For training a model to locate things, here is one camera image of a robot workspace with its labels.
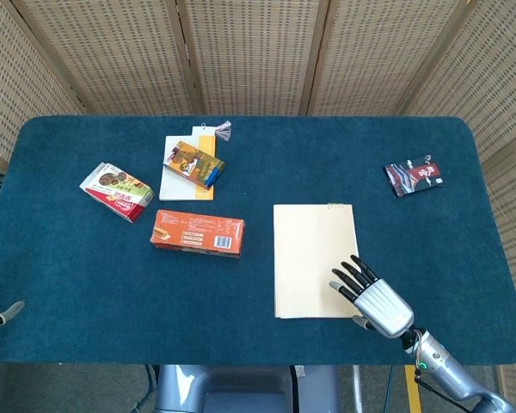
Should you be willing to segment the left black grey robot hand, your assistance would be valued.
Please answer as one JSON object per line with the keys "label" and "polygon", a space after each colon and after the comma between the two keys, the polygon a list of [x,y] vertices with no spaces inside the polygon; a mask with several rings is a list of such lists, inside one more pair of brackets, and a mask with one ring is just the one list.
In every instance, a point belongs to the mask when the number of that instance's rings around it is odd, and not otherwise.
{"label": "left black grey robot hand", "polygon": [[22,300],[16,301],[5,311],[0,312],[0,326],[10,322],[16,317],[25,308],[25,305],[25,302]]}

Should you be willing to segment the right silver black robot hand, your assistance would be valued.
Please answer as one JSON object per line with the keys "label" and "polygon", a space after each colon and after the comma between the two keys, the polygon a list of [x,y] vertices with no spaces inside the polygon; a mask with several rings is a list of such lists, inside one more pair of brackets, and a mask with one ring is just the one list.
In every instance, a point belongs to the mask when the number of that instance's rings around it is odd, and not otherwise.
{"label": "right silver black robot hand", "polygon": [[389,339],[400,338],[414,325],[413,310],[366,262],[355,255],[350,259],[341,262],[341,268],[331,269],[338,281],[332,280],[329,286],[359,311],[365,329]]}

